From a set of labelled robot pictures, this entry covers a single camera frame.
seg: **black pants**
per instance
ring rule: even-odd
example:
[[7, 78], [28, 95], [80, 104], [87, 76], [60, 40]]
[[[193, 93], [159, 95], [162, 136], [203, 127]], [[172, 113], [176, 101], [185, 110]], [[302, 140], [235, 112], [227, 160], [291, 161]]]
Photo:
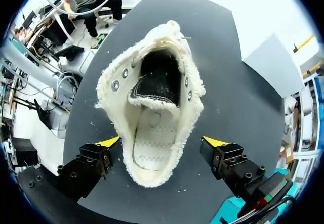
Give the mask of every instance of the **black pants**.
[[[81, 13], [81, 12], [89, 11], [93, 8], [96, 8], [97, 6], [102, 4], [104, 1], [105, 0], [96, 0], [94, 3], [81, 6], [78, 8], [77, 12]], [[122, 19], [122, 0], [108, 0], [106, 2], [106, 4], [103, 5], [103, 7], [111, 8], [112, 15], [113, 15], [114, 19], [117, 19], [117, 20]], [[84, 24], [85, 24], [91, 37], [98, 36], [97, 30], [96, 30], [97, 21], [96, 21], [96, 16], [94, 13], [80, 15], [77, 17], [77, 19], [85, 20]]]

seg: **white cable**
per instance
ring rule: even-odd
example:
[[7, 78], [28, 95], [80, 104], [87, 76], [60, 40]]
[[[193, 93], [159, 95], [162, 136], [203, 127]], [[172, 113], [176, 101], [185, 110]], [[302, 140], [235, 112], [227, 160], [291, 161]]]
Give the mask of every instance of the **white cable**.
[[96, 8], [93, 8], [89, 11], [86, 11], [86, 12], [82, 12], [82, 13], [70, 13], [70, 12], [67, 12], [61, 8], [59, 8], [58, 6], [56, 6], [54, 3], [51, 2], [51, 0], [47, 0], [47, 2], [54, 8], [56, 9], [57, 11], [61, 12], [61, 13], [64, 13], [66, 15], [75, 15], [75, 16], [80, 16], [80, 15], [86, 15], [86, 14], [89, 14], [89, 13], [92, 13], [98, 9], [100, 9], [103, 5], [106, 4], [106, 2], [109, 1], [109, 0], [105, 0], [102, 4], [100, 4], [99, 6], [97, 6]]
[[76, 81], [76, 79], [73, 77], [73, 76], [66, 76], [65, 74], [67, 74], [67, 73], [71, 73], [71, 72], [68, 72], [68, 71], [65, 71], [65, 72], [63, 72], [60, 76], [59, 76], [59, 78], [58, 78], [58, 80], [57, 80], [57, 84], [56, 84], [56, 95], [57, 95], [57, 100], [62, 104], [64, 104], [64, 102], [61, 100], [61, 96], [60, 96], [60, 88], [61, 88], [61, 84], [62, 84], [62, 82], [63, 81], [65, 81], [65, 80], [68, 80], [68, 79], [71, 79], [71, 80], [73, 80], [74, 81], [74, 83], [75, 83], [75, 86], [76, 86], [76, 88], [78, 89], [78, 83], [77, 83], [77, 81]]
[[82, 38], [80, 39], [80, 41], [77, 43], [77, 46], [80, 45], [81, 41], [85, 38], [85, 31], [86, 31], [87, 28], [84, 28], [83, 30], [83, 34], [82, 34]]
[[25, 78], [23, 78], [22, 76], [18, 75], [12, 68], [10, 68], [10, 66], [8, 66], [3, 60], [1, 60], [3, 66], [9, 70], [12, 74], [14, 74], [16, 77], [18, 77], [20, 80], [24, 81], [25, 83], [27, 83], [28, 85], [30, 85], [32, 88], [36, 89], [37, 91], [39, 91], [41, 94], [45, 95], [46, 97], [52, 99], [53, 101], [55, 101], [57, 104], [59, 104], [59, 102], [56, 99], [53, 99], [51, 96], [49, 96], [48, 94], [43, 92], [43, 89], [39, 89], [38, 87], [34, 86], [33, 84], [29, 83]]
[[246, 219], [248, 219], [249, 217], [251, 217], [252, 215], [255, 215], [256, 213], [258, 213], [259, 211], [257, 211], [256, 213], [254, 213], [256, 210], [252, 210], [250, 211], [249, 213], [247, 213], [246, 215], [244, 216], [241, 216], [239, 219], [236, 219], [235, 221], [232, 221], [230, 224], [237, 224], [237, 223], [240, 223]]

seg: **black box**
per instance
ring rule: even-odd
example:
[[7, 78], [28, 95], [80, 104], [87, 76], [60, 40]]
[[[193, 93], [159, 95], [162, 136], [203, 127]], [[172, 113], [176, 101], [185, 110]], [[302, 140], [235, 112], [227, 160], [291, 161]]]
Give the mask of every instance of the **black box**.
[[17, 165], [14, 167], [27, 167], [38, 164], [38, 154], [30, 139], [15, 138], [11, 139], [16, 151]]

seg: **sherpa fleece lining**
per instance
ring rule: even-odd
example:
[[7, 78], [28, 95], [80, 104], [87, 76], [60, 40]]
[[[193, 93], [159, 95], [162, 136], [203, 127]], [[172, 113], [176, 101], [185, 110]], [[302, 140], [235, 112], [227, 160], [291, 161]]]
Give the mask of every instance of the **sherpa fleece lining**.
[[[171, 112], [172, 110], [178, 111], [176, 114], [180, 115], [178, 115], [177, 136], [174, 144], [171, 146], [171, 154], [166, 167], [161, 170], [146, 170], [137, 166], [132, 156], [137, 124], [136, 119], [139, 118], [140, 113], [140, 109], [138, 108], [141, 107], [135, 105], [151, 105], [151, 103], [139, 101], [132, 102], [128, 92], [138, 82], [142, 58], [149, 52], [158, 48], [168, 48], [175, 52], [179, 71], [183, 75], [181, 79], [180, 109], [177, 107], [169, 109]], [[128, 68], [129, 70], [129, 76], [124, 80], [128, 82], [124, 82], [120, 76], [124, 68]], [[188, 78], [187, 87], [184, 85], [185, 78]], [[116, 79], [120, 81], [120, 89], [117, 92], [113, 92], [111, 90], [111, 83]], [[189, 90], [192, 91], [190, 101], [187, 99]], [[125, 92], [125, 96], [118, 95], [118, 98], [122, 100], [116, 105], [117, 94], [121, 94], [121, 92]], [[144, 187], [157, 187], [170, 178], [173, 169], [179, 163], [183, 148], [194, 128], [194, 124], [197, 122], [204, 108], [200, 98], [205, 92], [199, 71], [192, 60], [189, 45], [183, 34], [180, 33], [179, 24], [175, 21], [169, 21], [166, 24], [162, 24], [152, 29], [143, 40], [121, 53], [109, 64], [108, 68], [103, 71], [97, 85], [97, 95], [99, 99], [97, 107], [103, 108], [106, 111], [109, 119], [114, 124], [117, 134], [121, 137], [124, 163], [129, 175], [136, 183]], [[160, 106], [161, 105], [152, 106], [152, 108], [158, 107], [160, 109]], [[117, 112], [118, 109], [122, 109], [126, 112]], [[127, 114], [130, 112], [133, 114], [132, 117], [126, 118]]]

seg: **black shoe tongue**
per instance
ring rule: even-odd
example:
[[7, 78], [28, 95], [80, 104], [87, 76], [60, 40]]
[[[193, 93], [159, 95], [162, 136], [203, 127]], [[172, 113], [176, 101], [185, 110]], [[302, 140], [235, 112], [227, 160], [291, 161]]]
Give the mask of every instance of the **black shoe tongue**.
[[180, 87], [174, 73], [157, 68], [141, 77], [131, 91], [132, 98], [150, 98], [179, 105]]

